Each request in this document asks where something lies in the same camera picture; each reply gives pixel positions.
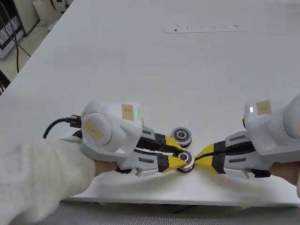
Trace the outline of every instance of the fuzzy white sweater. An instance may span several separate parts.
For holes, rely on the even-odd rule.
[[[0,153],[0,225],[36,223],[90,186],[95,162],[81,153],[80,141],[42,139]]]

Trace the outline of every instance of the yellow and black striped finger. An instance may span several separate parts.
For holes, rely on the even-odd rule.
[[[157,154],[157,165],[159,173],[167,173],[172,170],[176,170],[183,167],[186,164],[185,161],[174,156],[167,156],[161,153]]]
[[[219,152],[226,150],[225,141],[217,142],[208,145],[204,148],[195,158],[200,157],[207,153]],[[195,161],[195,165],[199,166],[214,174],[224,174],[224,161],[225,154],[207,156]]]
[[[145,126],[143,126],[142,136],[136,147],[166,153],[181,152],[184,150],[175,139],[168,135],[157,134],[151,128]]]

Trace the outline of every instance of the paper label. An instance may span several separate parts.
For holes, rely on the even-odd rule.
[[[134,121],[133,105],[122,104],[122,119]]]
[[[98,129],[97,125],[91,119],[87,119],[83,123],[82,128],[96,143],[98,143],[103,137],[103,133]]]
[[[257,115],[259,116],[272,114],[271,104],[269,100],[257,102],[256,108],[257,108]]]

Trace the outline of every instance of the white table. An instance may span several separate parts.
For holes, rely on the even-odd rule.
[[[243,129],[247,100],[289,102],[300,84],[300,3],[295,0],[76,0],[0,100],[7,149],[42,136],[91,100],[142,104],[145,125],[186,127],[190,149]],[[247,32],[165,34],[165,23],[238,23]],[[56,126],[49,139],[74,132]],[[170,172],[96,178],[79,201],[299,205],[281,179]]]

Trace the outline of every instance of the gray floor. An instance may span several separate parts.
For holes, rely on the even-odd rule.
[[[47,36],[47,27],[37,26],[35,29],[28,35],[24,37],[20,45],[32,55],[38,46],[42,43],[44,38]],[[29,56],[25,54],[22,49],[19,51],[19,67],[20,70],[29,60]],[[12,81],[17,76],[16,69],[16,50],[14,49],[9,58],[6,61],[0,61],[0,70],[5,74],[5,76]]]

